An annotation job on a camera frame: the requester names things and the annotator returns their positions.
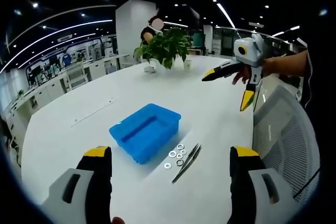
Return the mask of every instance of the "metal washer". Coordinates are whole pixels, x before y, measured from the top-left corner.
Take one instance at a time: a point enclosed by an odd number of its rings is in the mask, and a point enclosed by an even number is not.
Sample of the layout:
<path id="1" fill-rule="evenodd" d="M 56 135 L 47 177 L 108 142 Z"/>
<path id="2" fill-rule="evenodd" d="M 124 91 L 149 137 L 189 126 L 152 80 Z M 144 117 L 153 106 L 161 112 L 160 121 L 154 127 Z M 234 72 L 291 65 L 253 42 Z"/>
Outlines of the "metal washer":
<path id="1" fill-rule="evenodd" d="M 183 150 L 184 149 L 184 145 L 183 144 L 178 144 L 177 145 L 177 149 L 178 150 Z"/>
<path id="2" fill-rule="evenodd" d="M 176 151 L 170 151 L 168 156 L 169 157 L 176 157 Z"/>
<path id="3" fill-rule="evenodd" d="M 182 159 L 178 159 L 178 160 L 176 160 L 175 163 L 176 163 L 177 166 L 182 166 L 184 164 L 184 161 Z"/>
<path id="4" fill-rule="evenodd" d="M 164 164 L 164 168 L 167 169 L 167 170 L 170 169 L 170 168 L 172 168 L 171 163 L 165 163 Z"/>

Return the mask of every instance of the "ceiling light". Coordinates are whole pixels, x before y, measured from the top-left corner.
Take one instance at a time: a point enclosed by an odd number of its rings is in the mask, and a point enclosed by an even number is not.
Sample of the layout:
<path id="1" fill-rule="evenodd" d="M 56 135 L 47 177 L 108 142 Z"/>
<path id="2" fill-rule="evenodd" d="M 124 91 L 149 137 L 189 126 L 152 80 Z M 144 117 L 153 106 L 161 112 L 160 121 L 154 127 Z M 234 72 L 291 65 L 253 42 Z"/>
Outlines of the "ceiling light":
<path id="1" fill-rule="evenodd" d="M 323 10 L 320 11 L 319 16 L 324 16 L 327 13 L 328 13 L 328 10 L 327 9 L 323 9 Z"/>
<path id="2" fill-rule="evenodd" d="M 107 19 L 107 20 L 99 20 L 99 21 L 93 21 L 93 22 L 87 22 L 87 23 L 83 23 L 83 24 L 79 24 L 79 25 L 75 25 L 75 26 L 70 26 L 70 27 L 67 27 L 67 28 L 64 28 L 64 29 L 61 29 L 61 30 L 58 30 L 58 31 L 55 31 L 51 34 L 48 34 L 40 39 L 38 39 L 37 41 L 31 43 L 30 45 L 26 46 L 24 49 L 22 49 L 20 52 L 18 52 L 0 71 L 0 73 L 2 73 L 5 68 L 16 58 L 18 57 L 23 51 L 27 50 L 29 47 L 31 47 L 32 45 L 40 42 L 41 40 L 45 39 L 45 38 L 48 38 L 49 36 L 52 36 L 54 34 L 57 34 L 57 33 L 60 33 L 62 31 L 65 31 L 65 30 L 69 30 L 69 29 L 72 29 L 72 28 L 75 28 L 75 27 L 79 27 L 79 26 L 85 26 L 85 25 L 91 25 L 91 24 L 97 24 L 97 23 L 105 23 L 105 22 L 112 22 L 112 19 Z"/>
<path id="3" fill-rule="evenodd" d="M 300 28 L 300 26 L 295 26 L 295 27 L 292 27 L 291 30 L 293 31 L 293 30 L 296 30 L 296 29 L 299 29 L 299 28 Z"/>
<path id="4" fill-rule="evenodd" d="M 275 36 L 278 36 L 278 35 L 281 35 L 281 34 L 284 34 L 284 32 L 281 31 L 281 32 L 279 32 L 279 33 L 277 33 L 277 34 L 273 34 L 272 36 L 275 37 Z"/>
<path id="5" fill-rule="evenodd" d="M 16 15 L 22 15 L 22 13 L 20 12 L 20 10 L 14 10 L 14 13 L 16 14 Z"/>
<path id="6" fill-rule="evenodd" d="M 182 24 L 178 24 L 178 23 L 172 23 L 172 22 L 166 22 L 166 21 L 164 21 L 163 23 L 168 24 L 168 25 L 173 25 L 173 26 L 188 27 L 186 25 L 182 25 Z"/>
<path id="7" fill-rule="evenodd" d="M 43 54 L 44 52 L 48 51 L 48 50 L 51 49 L 51 48 L 56 47 L 56 49 L 58 49 L 58 46 L 59 46 L 59 45 L 62 45 L 62 44 L 64 44 L 64 43 L 70 42 L 70 41 L 75 40 L 75 39 L 80 39 L 80 38 L 83 38 L 83 37 L 86 37 L 86 36 L 91 36 L 91 35 L 95 35 L 95 34 L 86 34 L 86 35 L 83 35 L 83 36 L 80 36 L 80 37 L 77 37 L 77 38 L 74 38 L 74 39 L 69 39 L 69 40 L 63 41 L 63 42 L 61 42 L 61 43 L 59 43 L 59 44 L 57 44 L 57 45 L 54 45 L 54 46 L 52 46 L 52 47 L 49 47 L 49 48 L 43 50 L 42 52 L 39 52 L 38 54 L 34 55 L 33 57 L 31 57 L 29 60 L 27 60 L 25 63 L 23 63 L 23 64 L 22 64 L 21 66 L 19 66 L 18 68 L 21 68 L 21 67 L 22 67 L 24 64 L 26 64 L 27 62 L 29 62 L 29 64 L 30 64 L 30 61 L 31 61 L 32 59 L 34 59 L 35 57 L 39 56 L 40 54 Z"/>
<path id="8" fill-rule="evenodd" d="M 228 13 L 224 10 L 223 6 L 221 4 L 217 4 L 218 8 L 222 11 L 222 13 L 224 13 L 225 17 L 227 18 L 227 20 L 230 22 L 231 26 L 233 28 L 236 28 L 235 25 L 233 24 L 232 20 L 230 19 Z"/>

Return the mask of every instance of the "potted plant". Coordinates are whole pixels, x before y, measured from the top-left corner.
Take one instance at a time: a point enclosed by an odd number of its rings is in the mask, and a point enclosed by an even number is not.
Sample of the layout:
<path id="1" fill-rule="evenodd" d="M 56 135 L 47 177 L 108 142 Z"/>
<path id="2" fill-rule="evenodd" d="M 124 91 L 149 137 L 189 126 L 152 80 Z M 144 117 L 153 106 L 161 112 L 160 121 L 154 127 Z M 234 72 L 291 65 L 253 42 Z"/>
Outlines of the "potted plant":
<path id="1" fill-rule="evenodd" d="M 187 47 L 190 46 L 190 38 L 186 31 L 173 28 L 154 36 L 148 45 L 141 42 L 140 47 L 134 51 L 134 57 L 139 60 L 143 56 L 149 63 L 151 59 L 154 59 L 165 68 L 171 69 L 176 56 L 181 56 L 183 62 L 185 61 Z"/>

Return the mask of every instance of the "white cabinet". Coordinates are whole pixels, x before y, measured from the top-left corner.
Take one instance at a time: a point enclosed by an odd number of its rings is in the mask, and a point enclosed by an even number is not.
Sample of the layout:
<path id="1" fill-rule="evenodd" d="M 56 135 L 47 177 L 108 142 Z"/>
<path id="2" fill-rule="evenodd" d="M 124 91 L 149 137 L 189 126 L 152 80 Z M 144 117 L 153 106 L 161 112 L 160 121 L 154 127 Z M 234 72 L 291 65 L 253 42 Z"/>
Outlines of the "white cabinet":
<path id="1" fill-rule="evenodd" d="M 51 102 L 47 88 L 39 90 L 35 95 L 35 100 L 39 109 L 43 108 L 45 105 Z"/>
<path id="2" fill-rule="evenodd" d="M 89 66 L 89 69 L 92 80 L 98 79 L 106 74 L 105 66 L 102 61 L 92 63 Z"/>
<path id="3" fill-rule="evenodd" d="M 212 51 L 215 52 L 216 55 L 220 55 L 220 51 L 222 49 L 222 40 L 221 39 L 213 39 L 212 40 Z"/>
<path id="4" fill-rule="evenodd" d="M 47 91 L 49 94 L 50 101 L 53 101 L 57 98 L 59 98 L 61 95 L 64 94 L 61 82 L 59 80 L 55 81 L 54 83 L 51 83 L 47 86 Z"/>

